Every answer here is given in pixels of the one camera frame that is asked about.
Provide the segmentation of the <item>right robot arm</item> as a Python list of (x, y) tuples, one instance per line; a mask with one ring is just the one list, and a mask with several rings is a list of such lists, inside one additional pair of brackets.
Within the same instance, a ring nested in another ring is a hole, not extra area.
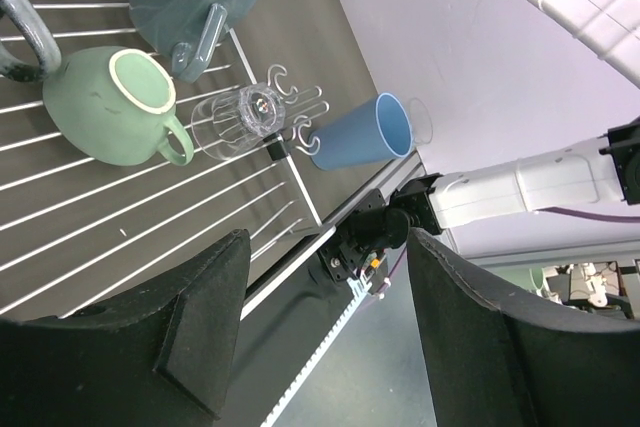
[(339, 0), (376, 88), (425, 108), (427, 169), (569, 146), (639, 114), (639, 91), (526, 0)]

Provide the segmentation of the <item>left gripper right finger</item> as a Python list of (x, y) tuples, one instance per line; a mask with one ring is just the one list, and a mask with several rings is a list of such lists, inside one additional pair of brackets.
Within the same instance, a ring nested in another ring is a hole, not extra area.
[(638, 424), (637, 322), (541, 298), (419, 228), (407, 255), (439, 425)]

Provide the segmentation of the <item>clear glass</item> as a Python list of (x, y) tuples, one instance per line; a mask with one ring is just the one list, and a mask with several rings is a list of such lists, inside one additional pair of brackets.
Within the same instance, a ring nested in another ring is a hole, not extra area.
[(192, 133), (204, 153), (226, 161), (282, 129), (285, 115), (281, 95), (259, 83), (201, 101), (192, 111)]

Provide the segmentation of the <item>mint green cup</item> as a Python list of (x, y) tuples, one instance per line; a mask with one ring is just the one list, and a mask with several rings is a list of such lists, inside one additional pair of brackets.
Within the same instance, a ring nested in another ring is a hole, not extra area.
[(159, 153), (185, 166), (194, 157), (173, 80), (142, 50), (102, 46), (65, 57), (43, 83), (43, 103), (62, 136), (98, 161), (135, 166)]

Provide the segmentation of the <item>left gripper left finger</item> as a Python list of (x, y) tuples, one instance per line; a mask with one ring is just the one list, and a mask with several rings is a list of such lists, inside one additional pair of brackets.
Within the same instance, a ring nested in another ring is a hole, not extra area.
[(66, 318), (1, 323), (5, 426), (210, 426), (229, 386), (250, 239)]

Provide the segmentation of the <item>blue plastic cup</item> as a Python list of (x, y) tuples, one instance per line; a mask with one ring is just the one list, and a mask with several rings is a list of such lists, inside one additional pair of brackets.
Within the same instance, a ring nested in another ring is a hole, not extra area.
[(315, 130), (311, 139), (320, 141), (312, 161), (324, 171), (403, 159), (413, 148), (409, 116), (387, 92)]

